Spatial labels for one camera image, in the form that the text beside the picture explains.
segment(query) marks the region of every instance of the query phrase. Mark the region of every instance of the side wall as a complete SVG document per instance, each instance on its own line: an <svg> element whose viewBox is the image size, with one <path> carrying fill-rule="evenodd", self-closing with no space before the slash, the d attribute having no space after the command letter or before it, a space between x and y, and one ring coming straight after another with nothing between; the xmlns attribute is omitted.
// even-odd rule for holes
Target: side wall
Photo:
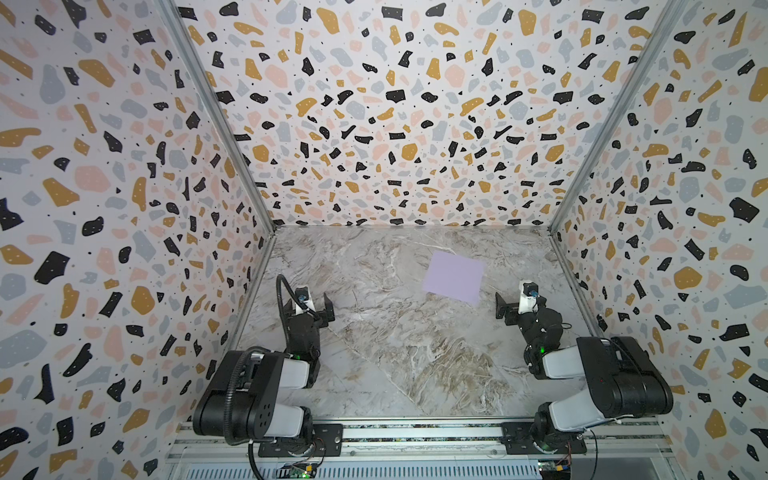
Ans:
<svg viewBox="0 0 768 480"><path fill-rule="evenodd" d="M253 206L151 2L0 13L0 476L157 478L255 273Z"/></svg>
<svg viewBox="0 0 768 480"><path fill-rule="evenodd" d="M178 2L278 224L549 223L665 4L310 3Z"/></svg>
<svg viewBox="0 0 768 480"><path fill-rule="evenodd" d="M768 469L768 4L691 2L557 238L674 386L689 478Z"/></svg>

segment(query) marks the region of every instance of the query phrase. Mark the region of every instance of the marble surface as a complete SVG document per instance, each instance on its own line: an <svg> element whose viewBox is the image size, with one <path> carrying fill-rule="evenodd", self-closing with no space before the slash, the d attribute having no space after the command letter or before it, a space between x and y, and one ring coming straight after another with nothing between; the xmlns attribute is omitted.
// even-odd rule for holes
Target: marble surface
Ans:
<svg viewBox="0 0 768 480"><path fill-rule="evenodd" d="M535 379L522 359L519 329L494 315L496 292L516 301L518 282L532 279L548 306L574 325L562 345L588 335L544 232L284 227L277 235L239 347L285 348L279 273L294 288L309 285L314 299L328 293L336 311L336 321L321 330L315 386L281 392L282 403L308 406L314 415L529 416L584 385ZM479 306L422 291L437 250L485 263Z"/></svg>

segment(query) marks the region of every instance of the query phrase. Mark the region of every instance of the purple square paper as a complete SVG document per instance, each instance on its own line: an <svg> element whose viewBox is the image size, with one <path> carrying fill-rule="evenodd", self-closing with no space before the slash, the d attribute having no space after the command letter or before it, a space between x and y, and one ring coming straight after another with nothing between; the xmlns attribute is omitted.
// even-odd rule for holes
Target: purple square paper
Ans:
<svg viewBox="0 0 768 480"><path fill-rule="evenodd" d="M477 306L484 268L485 264L479 260L438 250L429 262L422 290Z"/></svg>

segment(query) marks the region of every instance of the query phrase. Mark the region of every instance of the patterned wallpaper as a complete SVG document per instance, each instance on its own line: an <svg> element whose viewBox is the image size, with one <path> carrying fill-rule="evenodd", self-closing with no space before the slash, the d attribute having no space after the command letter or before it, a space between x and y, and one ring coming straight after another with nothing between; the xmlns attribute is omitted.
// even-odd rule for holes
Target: patterned wallpaper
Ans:
<svg viewBox="0 0 768 480"><path fill-rule="evenodd" d="M278 224L549 223L665 2L179 0Z"/></svg>
<svg viewBox="0 0 768 480"><path fill-rule="evenodd" d="M690 2L557 238L647 346L688 478L768 471L768 2Z"/></svg>
<svg viewBox="0 0 768 480"><path fill-rule="evenodd" d="M260 226L151 2L0 14L0 477L157 478Z"/></svg>

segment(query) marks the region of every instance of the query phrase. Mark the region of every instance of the back wall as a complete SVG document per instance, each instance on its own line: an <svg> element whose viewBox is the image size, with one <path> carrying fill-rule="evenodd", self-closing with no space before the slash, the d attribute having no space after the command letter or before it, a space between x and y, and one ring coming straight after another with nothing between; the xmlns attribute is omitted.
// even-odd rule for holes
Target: back wall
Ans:
<svg viewBox="0 0 768 480"><path fill-rule="evenodd" d="M664 5L314 3L178 2L278 224L549 223Z"/></svg>

